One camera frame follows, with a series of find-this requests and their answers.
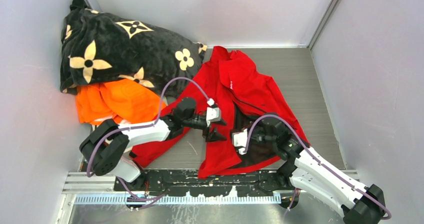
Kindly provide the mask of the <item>red zip jacket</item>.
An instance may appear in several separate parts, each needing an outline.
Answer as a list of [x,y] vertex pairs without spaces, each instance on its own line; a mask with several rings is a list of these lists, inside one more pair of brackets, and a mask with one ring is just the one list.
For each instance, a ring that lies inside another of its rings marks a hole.
[[231,140],[233,132],[264,114],[277,114],[303,141],[307,140],[275,80],[259,73],[254,61],[240,50],[228,51],[215,46],[209,61],[201,66],[180,97],[195,99],[198,111],[207,108],[206,97],[214,99],[225,121],[225,125],[217,126],[217,131],[226,140],[206,143],[205,158],[198,171],[201,179],[212,175],[249,173],[279,160],[271,145],[252,140],[247,153],[239,154]]

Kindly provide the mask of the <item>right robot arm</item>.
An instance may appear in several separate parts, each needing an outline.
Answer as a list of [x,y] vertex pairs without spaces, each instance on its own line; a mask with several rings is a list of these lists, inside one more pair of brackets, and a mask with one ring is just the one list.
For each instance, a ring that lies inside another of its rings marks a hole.
[[252,141],[270,146],[285,161],[277,176],[281,188],[306,191],[337,212],[345,224],[377,224],[392,218],[379,186],[367,186],[336,168],[282,117],[268,113],[257,118],[247,129],[245,153]]

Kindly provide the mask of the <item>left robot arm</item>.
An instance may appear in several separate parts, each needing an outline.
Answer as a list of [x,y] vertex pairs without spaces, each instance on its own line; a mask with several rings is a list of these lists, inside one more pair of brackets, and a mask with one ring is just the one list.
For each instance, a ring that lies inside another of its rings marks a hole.
[[204,112],[198,113],[196,107],[193,98],[185,97],[158,120],[137,124],[117,124],[113,119],[103,121],[79,146],[81,154],[91,164],[88,170],[96,176],[116,176],[138,191],[145,186],[146,177],[138,164],[125,157],[127,148],[175,140],[185,128],[201,130],[207,142],[225,141],[227,138],[218,132],[217,126],[227,123],[214,100],[208,101]]

